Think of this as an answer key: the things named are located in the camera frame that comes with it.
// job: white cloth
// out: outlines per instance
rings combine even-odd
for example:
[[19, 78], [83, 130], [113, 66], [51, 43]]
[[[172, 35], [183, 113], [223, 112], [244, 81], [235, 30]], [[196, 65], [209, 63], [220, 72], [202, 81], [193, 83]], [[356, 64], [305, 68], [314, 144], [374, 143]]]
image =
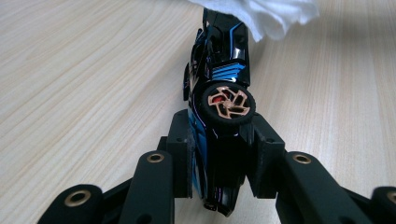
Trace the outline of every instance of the white cloth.
[[256, 42], [265, 35], [281, 39], [295, 23], [318, 17], [315, 0], [189, 0], [203, 7], [232, 14], [242, 21]]

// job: metal rivet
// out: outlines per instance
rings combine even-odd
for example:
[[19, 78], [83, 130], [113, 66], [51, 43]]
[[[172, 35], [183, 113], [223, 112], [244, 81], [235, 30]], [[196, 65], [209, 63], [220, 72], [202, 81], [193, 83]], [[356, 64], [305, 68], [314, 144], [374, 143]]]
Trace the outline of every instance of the metal rivet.
[[311, 159], [309, 159], [308, 157], [306, 157], [305, 155], [302, 154], [296, 154], [293, 156], [293, 159], [299, 163], [302, 164], [309, 164], [311, 163]]
[[148, 162], [160, 162], [163, 161], [165, 156], [160, 153], [154, 153], [148, 156]]
[[387, 195], [390, 201], [396, 204], [396, 191], [390, 191]]
[[86, 189], [74, 191], [64, 200], [64, 204], [68, 207], [76, 207], [84, 204], [91, 198], [91, 193]]

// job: toy car wheel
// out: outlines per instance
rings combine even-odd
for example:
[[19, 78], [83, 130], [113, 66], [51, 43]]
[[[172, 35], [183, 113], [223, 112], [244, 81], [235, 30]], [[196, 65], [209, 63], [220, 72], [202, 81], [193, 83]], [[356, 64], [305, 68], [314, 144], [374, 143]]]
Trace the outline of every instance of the toy car wheel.
[[187, 63], [186, 68], [184, 69], [184, 78], [183, 78], [183, 100], [189, 100], [190, 94], [190, 81], [189, 81], [189, 74], [190, 74], [190, 65]]
[[205, 117], [222, 126], [248, 123], [256, 110], [253, 96], [244, 87], [232, 82], [209, 86], [201, 101]]

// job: black toy car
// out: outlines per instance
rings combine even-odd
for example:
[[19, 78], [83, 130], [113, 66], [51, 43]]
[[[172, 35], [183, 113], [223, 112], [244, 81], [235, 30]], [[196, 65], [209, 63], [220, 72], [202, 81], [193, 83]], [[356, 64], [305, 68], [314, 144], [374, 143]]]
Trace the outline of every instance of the black toy car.
[[184, 100], [195, 140], [192, 180], [204, 207], [226, 217], [234, 210], [253, 141], [255, 101], [250, 84], [248, 28], [232, 15], [204, 9], [191, 61], [184, 74]]

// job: wooden table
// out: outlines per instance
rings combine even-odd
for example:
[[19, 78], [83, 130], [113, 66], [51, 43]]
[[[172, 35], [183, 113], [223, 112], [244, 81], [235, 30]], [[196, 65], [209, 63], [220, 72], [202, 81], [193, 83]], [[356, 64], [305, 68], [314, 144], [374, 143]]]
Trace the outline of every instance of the wooden table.
[[[318, 1], [320, 18], [250, 41], [249, 88], [287, 150], [370, 197], [396, 186], [396, 3]], [[0, 223], [64, 189], [109, 190], [167, 135], [202, 8], [177, 0], [0, 1]], [[248, 182], [234, 213], [176, 200], [176, 223], [277, 223]]]

